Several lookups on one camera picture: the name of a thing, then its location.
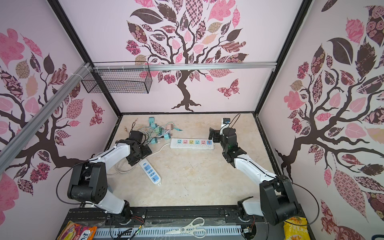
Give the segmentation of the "long multicolour power strip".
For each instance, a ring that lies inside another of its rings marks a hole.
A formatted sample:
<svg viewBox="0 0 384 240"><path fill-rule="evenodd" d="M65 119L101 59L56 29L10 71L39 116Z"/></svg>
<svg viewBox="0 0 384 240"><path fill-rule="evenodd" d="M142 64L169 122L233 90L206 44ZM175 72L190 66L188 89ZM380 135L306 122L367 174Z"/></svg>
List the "long multicolour power strip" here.
<svg viewBox="0 0 384 240"><path fill-rule="evenodd" d="M171 149L186 150L214 150L215 146L212 140L206 139L171 139Z"/></svg>

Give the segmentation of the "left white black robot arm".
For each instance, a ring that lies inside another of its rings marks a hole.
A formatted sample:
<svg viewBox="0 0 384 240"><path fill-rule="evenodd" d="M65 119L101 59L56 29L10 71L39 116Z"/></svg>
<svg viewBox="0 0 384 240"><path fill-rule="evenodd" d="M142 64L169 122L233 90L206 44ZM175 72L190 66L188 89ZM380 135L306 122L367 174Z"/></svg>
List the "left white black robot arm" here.
<svg viewBox="0 0 384 240"><path fill-rule="evenodd" d="M134 166L152 154L149 146L135 140L120 140L107 151L73 167L67 196L80 203L88 203L117 217L121 223L132 218L130 204L116 197L108 189L107 172L125 159Z"/></svg>

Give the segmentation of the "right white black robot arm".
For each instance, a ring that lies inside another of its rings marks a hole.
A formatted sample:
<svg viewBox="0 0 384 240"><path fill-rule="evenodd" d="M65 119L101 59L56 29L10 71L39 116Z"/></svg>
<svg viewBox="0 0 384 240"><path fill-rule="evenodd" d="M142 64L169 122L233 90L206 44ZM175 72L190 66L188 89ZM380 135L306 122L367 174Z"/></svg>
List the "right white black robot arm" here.
<svg viewBox="0 0 384 240"><path fill-rule="evenodd" d="M227 163L259 186L258 199L250 197L240 201L247 215L262 216L273 226L299 215L300 204L292 183L284 175L278 176L267 171L240 148L235 129L210 128L209 140L221 145L222 155Z"/></svg>

